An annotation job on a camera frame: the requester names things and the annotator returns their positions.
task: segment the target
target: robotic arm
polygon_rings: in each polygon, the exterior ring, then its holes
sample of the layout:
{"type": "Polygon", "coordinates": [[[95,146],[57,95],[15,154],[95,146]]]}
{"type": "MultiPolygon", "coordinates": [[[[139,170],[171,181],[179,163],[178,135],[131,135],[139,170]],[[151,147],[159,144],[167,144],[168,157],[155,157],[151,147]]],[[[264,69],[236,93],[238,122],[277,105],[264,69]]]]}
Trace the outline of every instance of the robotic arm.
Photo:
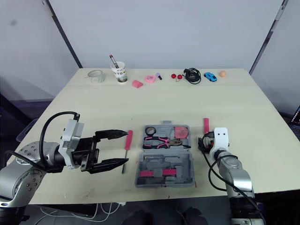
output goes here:
{"type": "Polygon", "coordinates": [[[221,180],[226,183],[232,225],[264,225],[264,219],[254,202],[255,194],[249,174],[242,167],[242,163],[229,150],[227,128],[218,127],[209,132],[202,139],[198,139],[199,149],[209,164],[205,153],[209,153],[211,160],[210,170],[217,164],[221,180]],[[212,138],[211,146],[206,148],[203,144],[205,138],[212,138]]]}
{"type": "Polygon", "coordinates": [[[69,169],[100,173],[112,170],[128,161],[127,158],[113,158],[97,163],[99,149],[96,148],[101,139],[114,139],[127,135],[121,130],[96,131],[95,135],[80,138],[83,123],[77,119],[69,120],[60,144],[43,142],[42,153],[39,154],[40,142],[32,142],[17,153],[11,164],[0,171],[0,224],[18,225],[27,220],[25,208],[34,196],[35,191],[47,173],[60,173],[64,166],[69,169]]]}

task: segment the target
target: blue toy car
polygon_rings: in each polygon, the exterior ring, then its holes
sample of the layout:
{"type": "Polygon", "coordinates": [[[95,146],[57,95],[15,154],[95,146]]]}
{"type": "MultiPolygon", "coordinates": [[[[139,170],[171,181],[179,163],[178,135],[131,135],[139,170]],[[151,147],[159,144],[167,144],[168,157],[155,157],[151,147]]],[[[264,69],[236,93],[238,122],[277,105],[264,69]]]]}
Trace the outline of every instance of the blue toy car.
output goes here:
{"type": "Polygon", "coordinates": [[[209,81],[211,81],[211,82],[217,81],[216,76],[214,74],[210,73],[210,72],[206,72],[204,74],[204,77],[206,77],[207,79],[209,79],[209,81]]]}

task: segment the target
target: pink pliers handle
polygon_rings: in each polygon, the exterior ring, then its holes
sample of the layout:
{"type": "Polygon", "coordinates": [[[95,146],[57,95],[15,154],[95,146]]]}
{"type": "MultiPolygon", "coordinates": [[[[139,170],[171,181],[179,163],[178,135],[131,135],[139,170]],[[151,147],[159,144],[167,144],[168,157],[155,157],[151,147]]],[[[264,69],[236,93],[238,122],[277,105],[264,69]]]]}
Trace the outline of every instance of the pink pliers handle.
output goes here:
{"type": "Polygon", "coordinates": [[[169,138],[167,137],[145,137],[144,138],[145,141],[149,141],[149,140],[158,140],[158,141],[162,141],[164,143],[159,144],[159,145],[149,145],[149,144],[144,144],[143,148],[144,149],[167,149],[170,145],[169,145],[169,138]]]}

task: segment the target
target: paper cup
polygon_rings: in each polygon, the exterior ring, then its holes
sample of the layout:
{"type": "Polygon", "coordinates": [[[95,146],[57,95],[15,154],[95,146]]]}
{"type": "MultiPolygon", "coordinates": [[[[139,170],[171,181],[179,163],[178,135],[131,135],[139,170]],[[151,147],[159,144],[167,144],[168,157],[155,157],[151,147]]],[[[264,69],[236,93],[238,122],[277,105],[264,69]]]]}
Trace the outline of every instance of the paper cup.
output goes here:
{"type": "Polygon", "coordinates": [[[124,62],[117,62],[119,68],[116,68],[114,64],[111,64],[111,69],[113,71],[113,74],[116,76],[117,81],[120,83],[127,81],[127,75],[126,75],[126,68],[124,62]]]}

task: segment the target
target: pink tape measure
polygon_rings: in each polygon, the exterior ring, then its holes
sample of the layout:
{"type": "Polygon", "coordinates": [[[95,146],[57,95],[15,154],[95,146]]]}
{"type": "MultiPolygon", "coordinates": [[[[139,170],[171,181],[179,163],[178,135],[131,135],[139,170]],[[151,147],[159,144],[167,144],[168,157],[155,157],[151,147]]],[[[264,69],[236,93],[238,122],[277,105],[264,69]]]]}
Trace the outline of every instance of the pink tape measure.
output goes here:
{"type": "Polygon", "coordinates": [[[156,79],[155,76],[148,75],[148,76],[145,77],[145,82],[153,83],[153,82],[155,82],[155,79],[156,79]]]}

